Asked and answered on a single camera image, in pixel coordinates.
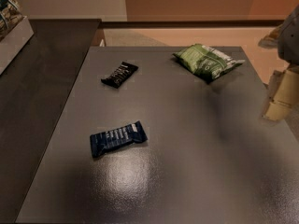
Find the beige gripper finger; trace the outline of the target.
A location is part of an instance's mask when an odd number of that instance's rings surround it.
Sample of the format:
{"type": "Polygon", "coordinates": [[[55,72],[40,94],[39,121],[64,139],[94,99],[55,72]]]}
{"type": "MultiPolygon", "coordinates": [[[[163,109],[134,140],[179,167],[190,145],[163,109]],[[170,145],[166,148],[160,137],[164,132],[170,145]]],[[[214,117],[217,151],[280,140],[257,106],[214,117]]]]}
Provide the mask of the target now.
{"type": "Polygon", "coordinates": [[[268,84],[263,116],[272,121],[281,121],[298,104],[299,66],[291,64],[283,72],[275,70],[268,84]]]}

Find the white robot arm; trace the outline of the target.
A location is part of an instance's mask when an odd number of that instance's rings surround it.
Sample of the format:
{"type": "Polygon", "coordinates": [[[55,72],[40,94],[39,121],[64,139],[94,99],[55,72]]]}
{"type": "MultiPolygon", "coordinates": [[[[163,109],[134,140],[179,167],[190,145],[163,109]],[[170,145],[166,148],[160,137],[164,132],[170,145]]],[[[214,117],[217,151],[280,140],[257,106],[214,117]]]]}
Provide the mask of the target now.
{"type": "Polygon", "coordinates": [[[299,104],[299,6],[282,24],[278,57],[289,66],[283,72],[275,71],[268,84],[263,117],[272,121],[285,119],[299,104]]]}

